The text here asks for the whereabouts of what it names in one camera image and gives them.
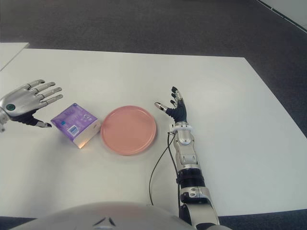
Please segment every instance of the white surface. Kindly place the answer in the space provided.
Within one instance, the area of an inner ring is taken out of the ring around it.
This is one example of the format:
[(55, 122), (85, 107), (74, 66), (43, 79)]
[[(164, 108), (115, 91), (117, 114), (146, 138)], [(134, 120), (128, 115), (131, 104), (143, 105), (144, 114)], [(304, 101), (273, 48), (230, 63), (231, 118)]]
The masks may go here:
[[(41, 217), (96, 201), (149, 203), (150, 173), (171, 122), (154, 102), (170, 105), (172, 85), (185, 99), (220, 216), (307, 208), (307, 139), (244, 58), (24, 49), (2, 71), (0, 92), (40, 78), (55, 81), (64, 98), (37, 118), (49, 121), (78, 103), (103, 120), (132, 104), (155, 117), (157, 137), (127, 157), (110, 152), (100, 135), (80, 150), (56, 128), (9, 122), (0, 139), (0, 216)], [(168, 154), (153, 177), (153, 202), (177, 214)]]
[(307, 0), (261, 0), (299, 25), (307, 24)]
[(0, 70), (2, 70), (14, 57), (25, 48), (28, 43), (0, 43)]

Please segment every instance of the round plate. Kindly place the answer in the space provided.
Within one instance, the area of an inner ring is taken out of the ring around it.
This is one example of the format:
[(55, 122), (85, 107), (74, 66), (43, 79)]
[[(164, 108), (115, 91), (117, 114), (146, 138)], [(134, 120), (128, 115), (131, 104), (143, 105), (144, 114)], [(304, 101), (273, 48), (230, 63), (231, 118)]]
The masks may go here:
[(145, 150), (156, 133), (154, 117), (146, 110), (129, 105), (113, 110), (101, 125), (101, 137), (113, 151), (132, 155)]

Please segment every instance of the gray carpet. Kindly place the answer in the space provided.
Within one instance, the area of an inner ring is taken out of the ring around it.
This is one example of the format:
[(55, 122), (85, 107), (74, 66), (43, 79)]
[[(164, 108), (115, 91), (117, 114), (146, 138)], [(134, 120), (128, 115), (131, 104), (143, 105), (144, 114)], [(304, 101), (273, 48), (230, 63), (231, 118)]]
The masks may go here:
[[(0, 3), (1, 42), (29, 42), (30, 48), (245, 57), (307, 136), (307, 34), (256, 0)], [(306, 211), (302, 213), (306, 220)], [(234, 229), (307, 229), (306, 221), (297, 221), (299, 216), (291, 212), (226, 220)]]

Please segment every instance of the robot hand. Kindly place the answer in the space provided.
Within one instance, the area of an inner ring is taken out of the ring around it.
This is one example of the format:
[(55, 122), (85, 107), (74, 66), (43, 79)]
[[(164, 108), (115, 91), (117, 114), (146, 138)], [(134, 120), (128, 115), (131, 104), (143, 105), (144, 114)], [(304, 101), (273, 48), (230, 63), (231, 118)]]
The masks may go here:
[(173, 86), (172, 88), (172, 97), (175, 99), (176, 102), (171, 100), (171, 103), (175, 107), (175, 109), (170, 109), (166, 107), (165, 105), (156, 102), (154, 105), (164, 111), (167, 115), (172, 117), (175, 120), (175, 123), (177, 122), (187, 122), (187, 111), (186, 107), (184, 105), (183, 98), (179, 92), (179, 90)]
[(47, 92), (41, 92), (54, 85), (54, 82), (45, 83), (44, 80), (35, 80), (2, 97), (0, 99), (0, 132), (5, 130), (3, 124), (9, 119), (31, 126), (51, 127), (51, 124), (35, 119), (33, 114), (38, 109), (63, 97), (60, 94), (45, 99), (62, 90), (62, 88), (57, 87)]

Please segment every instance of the black cable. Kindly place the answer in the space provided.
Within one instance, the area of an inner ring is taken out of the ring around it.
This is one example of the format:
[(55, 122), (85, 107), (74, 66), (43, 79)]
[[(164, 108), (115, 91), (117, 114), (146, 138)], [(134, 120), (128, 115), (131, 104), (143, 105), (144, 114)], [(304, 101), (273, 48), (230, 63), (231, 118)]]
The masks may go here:
[(150, 191), (150, 184), (151, 184), (151, 181), (152, 181), (152, 177), (153, 177), (154, 171), (155, 171), (155, 169), (156, 169), (158, 163), (160, 162), (160, 160), (161, 160), (161, 158), (163, 157), (163, 155), (164, 155), (164, 153), (166, 152), (166, 150), (169, 148), (170, 144), (173, 142), (174, 138), (175, 138), (175, 136), (172, 138), (171, 142), (169, 143), (169, 133), (168, 133), (168, 135), (167, 135), (167, 144), (168, 144), (168, 146), (167, 146), (167, 148), (163, 151), (163, 153), (161, 154), (161, 156), (159, 157), (159, 160), (158, 160), (157, 163), (155, 164), (155, 166), (154, 166), (154, 168), (153, 168), (153, 171), (152, 171), (152, 174), (151, 174), (151, 176), (150, 176), (150, 180), (149, 180), (149, 198), (150, 198), (150, 202), (152, 203), (152, 205), (154, 205), (154, 204), (153, 204), (153, 199), (152, 199), (152, 193), (151, 193), (151, 191)]
[[(167, 137), (167, 148), (168, 148), (169, 155), (172, 159), (173, 166), (174, 166), (175, 171), (176, 171), (176, 176), (178, 178), (179, 174), (178, 174), (177, 167), (176, 167), (176, 164), (175, 164), (175, 161), (174, 161), (174, 158), (173, 158), (173, 155), (172, 155), (172, 152), (171, 152), (169, 145), (170, 145), (170, 143), (169, 143), (169, 135), (168, 135), (168, 137)], [(179, 183), (178, 183), (178, 187), (177, 187), (177, 198), (178, 198), (178, 209), (180, 209), (180, 185), (179, 185)]]

